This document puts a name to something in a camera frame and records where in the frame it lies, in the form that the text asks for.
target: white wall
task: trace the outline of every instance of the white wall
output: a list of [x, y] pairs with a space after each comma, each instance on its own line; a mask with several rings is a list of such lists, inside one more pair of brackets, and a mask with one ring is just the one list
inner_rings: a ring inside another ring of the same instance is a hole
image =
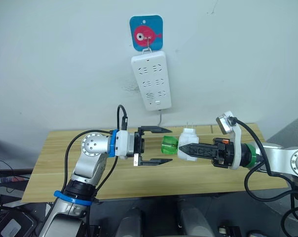
[[232, 110], [278, 132], [298, 117], [298, 0], [216, 2], [0, 0], [0, 151], [32, 166], [49, 131], [114, 127], [118, 104], [130, 126], [155, 125], [130, 66], [129, 19], [145, 14], [164, 20], [162, 125]]

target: pink fish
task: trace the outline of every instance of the pink fish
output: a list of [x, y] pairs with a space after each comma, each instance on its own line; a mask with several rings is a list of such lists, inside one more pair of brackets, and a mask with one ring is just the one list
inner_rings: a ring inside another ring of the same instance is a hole
[[146, 47], [148, 45], [148, 39], [149, 45], [152, 44], [156, 37], [161, 38], [162, 35], [156, 35], [148, 26], [138, 26], [134, 31], [134, 39], [139, 46]]

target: green ring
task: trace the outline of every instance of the green ring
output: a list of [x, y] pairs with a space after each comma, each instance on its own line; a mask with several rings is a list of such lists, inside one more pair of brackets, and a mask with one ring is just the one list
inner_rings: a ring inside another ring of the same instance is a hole
[[257, 162], [257, 153], [256, 153], [256, 149], [254, 146], [247, 144], [247, 143], [246, 143], [246, 145], [249, 148], [249, 150], [251, 151], [251, 161], [246, 166], [247, 168], [250, 168], [250, 167], [254, 166], [254, 164]]

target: blue cable clip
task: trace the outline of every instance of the blue cable clip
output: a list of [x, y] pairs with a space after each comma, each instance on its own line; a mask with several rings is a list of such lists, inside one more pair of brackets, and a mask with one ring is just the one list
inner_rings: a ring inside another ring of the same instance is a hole
[[60, 198], [64, 201], [68, 201], [68, 202], [83, 205], [83, 206], [92, 205], [92, 201], [80, 200], [80, 199], [76, 199], [76, 198], [73, 198], [73, 197], [69, 197], [69, 196], [66, 196], [66, 195], [62, 194], [59, 190], [56, 190], [54, 192], [54, 196], [57, 197], [57, 198]]
[[108, 157], [114, 157], [115, 156], [115, 141], [116, 141], [116, 134], [118, 130], [113, 130], [112, 137], [111, 137], [111, 143], [110, 143], [110, 152]]

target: power strip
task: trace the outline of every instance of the power strip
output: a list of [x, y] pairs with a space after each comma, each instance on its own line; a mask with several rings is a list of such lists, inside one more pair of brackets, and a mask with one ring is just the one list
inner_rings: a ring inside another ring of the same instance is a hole
[[167, 61], [163, 51], [134, 56], [131, 65], [149, 111], [171, 107]]

